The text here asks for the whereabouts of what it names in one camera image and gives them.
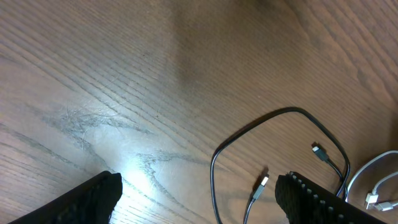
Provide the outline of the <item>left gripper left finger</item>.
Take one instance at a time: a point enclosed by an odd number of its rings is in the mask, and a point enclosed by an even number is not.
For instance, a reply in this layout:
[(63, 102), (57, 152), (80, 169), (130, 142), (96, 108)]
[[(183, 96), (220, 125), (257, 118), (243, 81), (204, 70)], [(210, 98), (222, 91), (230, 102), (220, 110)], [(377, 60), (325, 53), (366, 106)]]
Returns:
[(122, 194), (121, 174), (103, 171), (10, 224), (109, 224)]

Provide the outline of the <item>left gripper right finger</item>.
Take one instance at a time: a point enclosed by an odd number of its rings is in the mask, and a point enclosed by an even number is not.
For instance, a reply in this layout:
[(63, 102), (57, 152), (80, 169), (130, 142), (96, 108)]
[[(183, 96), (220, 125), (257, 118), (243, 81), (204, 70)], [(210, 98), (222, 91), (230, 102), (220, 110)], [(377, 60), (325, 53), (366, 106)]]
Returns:
[(290, 172), (278, 176), (275, 199), (293, 224), (383, 224), (333, 193)]

